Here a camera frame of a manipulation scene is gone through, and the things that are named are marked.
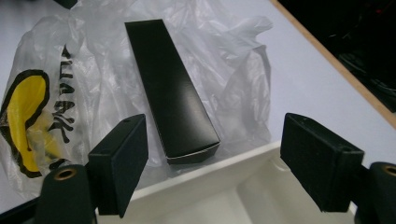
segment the glossy black surface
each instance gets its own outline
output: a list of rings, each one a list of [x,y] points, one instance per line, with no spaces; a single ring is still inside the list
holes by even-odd
[[[77,3],[78,0],[54,0],[54,1],[57,2],[59,5],[61,5],[62,7],[70,9]]]
[[[219,138],[163,21],[125,25],[168,162],[207,159]]]

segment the dark background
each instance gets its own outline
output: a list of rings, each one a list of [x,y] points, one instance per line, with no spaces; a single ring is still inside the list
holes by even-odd
[[[279,0],[391,112],[396,111],[396,0]]]

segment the plastic bag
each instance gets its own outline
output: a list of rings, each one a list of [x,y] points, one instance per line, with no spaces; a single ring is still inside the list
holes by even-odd
[[[220,137],[202,164],[166,164],[124,26],[152,19],[164,20]],[[271,26],[213,0],[82,0],[67,16],[42,19],[19,44],[0,113],[11,185],[37,196],[43,175],[85,164],[120,120],[141,113],[149,159],[139,188],[268,143],[270,65],[255,37]]]

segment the brass insert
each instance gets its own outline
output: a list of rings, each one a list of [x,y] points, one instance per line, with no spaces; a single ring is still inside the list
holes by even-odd
[[[64,169],[64,170],[58,172],[58,174],[56,174],[56,176],[54,178],[56,180],[66,180],[68,178],[73,177],[76,173],[77,173],[76,169],[67,168],[67,169]]]
[[[384,166],[384,171],[388,175],[396,176],[396,166],[386,165],[386,166]]]

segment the white box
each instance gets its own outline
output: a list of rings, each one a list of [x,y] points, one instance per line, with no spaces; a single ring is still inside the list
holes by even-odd
[[[354,223],[352,212],[321,213],[287,165],[280,143],[137,190],[123,219],[105,223]]]

